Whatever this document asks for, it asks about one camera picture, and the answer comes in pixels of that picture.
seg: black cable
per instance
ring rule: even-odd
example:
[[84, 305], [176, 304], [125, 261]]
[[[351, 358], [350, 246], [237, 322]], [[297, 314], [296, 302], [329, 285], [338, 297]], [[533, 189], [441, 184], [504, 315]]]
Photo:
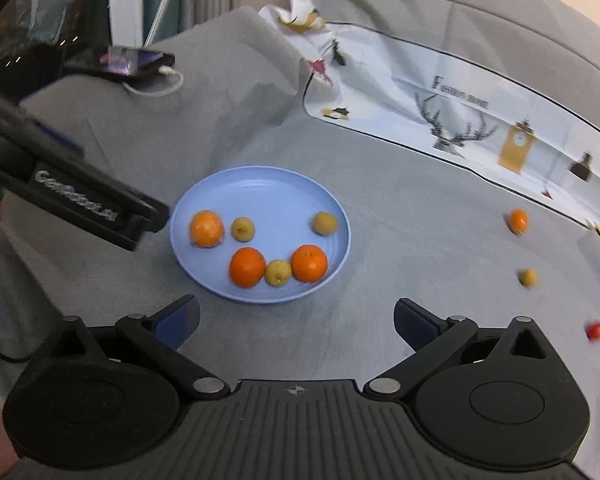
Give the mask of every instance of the black cable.
[[2, 359], [3, 361], [7, 361], [8, 363], [12, 363], [12, 364], [26, 363], [33, 357], [33, 354], [35, 354], [36, 352], [37, 352], [37, 350], [34, 350], [30, 354], [27, 354], [23, 357], [10, 357], [10, 356], [0, 352], [0, 359]]

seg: smartphone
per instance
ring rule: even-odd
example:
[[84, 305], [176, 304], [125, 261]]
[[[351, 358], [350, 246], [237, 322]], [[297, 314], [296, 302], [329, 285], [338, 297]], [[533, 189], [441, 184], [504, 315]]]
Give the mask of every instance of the smartphone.
[[67, 73], [123, 82], [153, 75], [162, 65], [173, 66], [175, 61], [176, 57], [166, 52], [113, 45], [88, 48], [65, 62], [64, 68]]

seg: gray fabric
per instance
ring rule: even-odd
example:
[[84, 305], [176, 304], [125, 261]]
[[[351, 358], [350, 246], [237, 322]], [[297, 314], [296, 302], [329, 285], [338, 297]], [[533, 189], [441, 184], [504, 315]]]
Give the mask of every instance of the gray fabric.
[[[360, 383], [411, 353], [392, 309], [409, 297], [441, 317], [483, 326], [535, 318], [589, 401], [592, 423], [577, 463], [600, 479], [600, 240], [575, 222], [430, 156], [309, 118], [305, 63], [251, 10], [205, 23], [160, 48], [185, 75], [182, 106], [149, 112], [118, 85], [81, 76], [26, 107], [78, 142], [118, 178], [173, 206], [214, 171], [268, 164], [299, 171], [343, 204], [352, 227], [347, 265], [299, 301], [253, 306], [222, 300], [176, 263], [168, 229], [127, 253], [13, 200], [5, 231], [62, 312], [109, 324], [151, 313], [193, 292], [202, 322], [182, 352], [231, 383], [239, 378], [355, 378]], [[524, 237], [503, 214], [523, 207]], [[526, 290], [516, 272], [535, 267]]]
[[[0, 352], [15, 358], [33, 352], [59, 317], [0, 230]], [[24, 367], [0, 360], [1, 395], [11, 390]]]
[[600, 28], [558, 0], [313, 0], [352, 22], [491, 68], [600, 128]]

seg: gold lantern print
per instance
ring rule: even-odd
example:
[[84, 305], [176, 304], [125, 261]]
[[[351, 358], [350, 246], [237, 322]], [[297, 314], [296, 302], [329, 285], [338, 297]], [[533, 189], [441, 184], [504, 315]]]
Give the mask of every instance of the gold lantern print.
[[529, 127], [528, 121], [514, 124], [509, 129], [507, 139], [502, 145], [498, 164], [503, 168], [520, 173], [535, 138], [534, 131]]

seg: small yellow fruit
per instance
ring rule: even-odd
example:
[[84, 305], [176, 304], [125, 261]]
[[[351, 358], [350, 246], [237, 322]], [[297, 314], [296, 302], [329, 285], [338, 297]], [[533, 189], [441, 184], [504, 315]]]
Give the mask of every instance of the small yellow fruit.
[[256, 226], [246, 216], [240, 216], [231, 224], [231, 234], [239, 242], [249, 242], [256, 234]]
[[338, 230], [338, 219], [326, 211], [320, 211], [314, 216], [311, 229], [321, 236], [331, 236]]
[[518, 273], [518, 279], [526, 288], [534, 286], [538, 282], [538, 273], [535, 269], [525, 269]]
[[271, 286], [283, 286], [291, 278], [291, 265], [285, 260], [273, 260], [264, 272], [264, 279]]

